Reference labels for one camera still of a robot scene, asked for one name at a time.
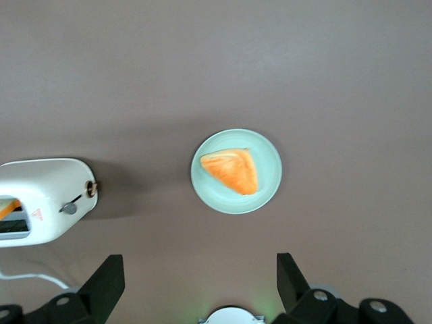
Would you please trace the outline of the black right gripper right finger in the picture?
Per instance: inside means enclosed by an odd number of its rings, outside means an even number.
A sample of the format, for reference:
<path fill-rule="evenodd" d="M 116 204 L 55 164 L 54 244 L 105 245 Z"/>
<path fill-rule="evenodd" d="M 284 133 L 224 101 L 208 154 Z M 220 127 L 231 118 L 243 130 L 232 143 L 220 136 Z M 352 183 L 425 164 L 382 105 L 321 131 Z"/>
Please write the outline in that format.
<path fill-rule="evenodd" d="M 285 311 L 274 323 L 412 323 L 397 304 L 366 298 L 354 307 L 323 288 L 311 288 L 293 256 L 277 254 L 277 291 Z"/>

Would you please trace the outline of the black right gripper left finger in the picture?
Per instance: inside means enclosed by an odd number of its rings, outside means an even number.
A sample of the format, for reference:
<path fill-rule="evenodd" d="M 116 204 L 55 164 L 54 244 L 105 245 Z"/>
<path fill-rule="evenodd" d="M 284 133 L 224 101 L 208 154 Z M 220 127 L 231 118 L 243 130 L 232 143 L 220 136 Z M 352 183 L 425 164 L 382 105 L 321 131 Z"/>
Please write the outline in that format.
<path fill-rule="evenodd" d="M 124 259 L 108 256 L 77 292 L 60 294 L 23 313 L 18 304 L 1 306 L 2 323 L 106 323 L 125 290 Z"/>

